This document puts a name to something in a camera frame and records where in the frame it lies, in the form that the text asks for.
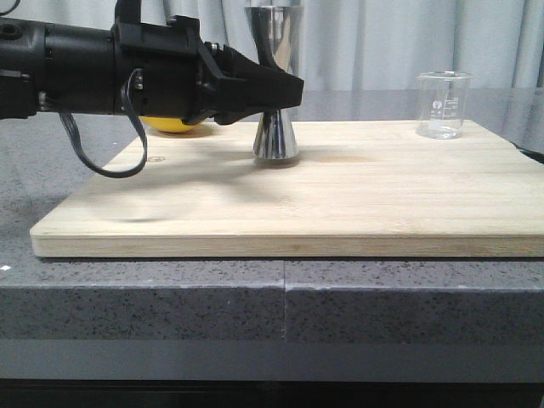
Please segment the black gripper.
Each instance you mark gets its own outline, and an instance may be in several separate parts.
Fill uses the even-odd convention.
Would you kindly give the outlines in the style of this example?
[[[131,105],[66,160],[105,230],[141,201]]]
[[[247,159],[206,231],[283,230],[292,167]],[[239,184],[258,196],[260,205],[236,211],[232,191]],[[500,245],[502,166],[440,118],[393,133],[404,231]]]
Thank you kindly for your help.
[[[302,78],[203,42],[195,18],[174,15],[165,25],[151,25],[142,22],[139,1],[119,1],[111,31],[120,84],[116,106],[128,115],[230,125],[302,102]]]

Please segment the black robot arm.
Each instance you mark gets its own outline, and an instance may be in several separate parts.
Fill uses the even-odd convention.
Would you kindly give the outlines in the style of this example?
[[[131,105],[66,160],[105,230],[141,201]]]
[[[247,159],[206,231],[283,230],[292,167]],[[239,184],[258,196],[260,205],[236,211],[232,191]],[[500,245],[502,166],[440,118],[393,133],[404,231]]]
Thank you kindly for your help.
[[[1,116],[39,111],[181,119],[229,125],[301,103],[303,81],[237,50],[203,42],[198,20],[141,20],[120,1],[109,30],[1,20]]]

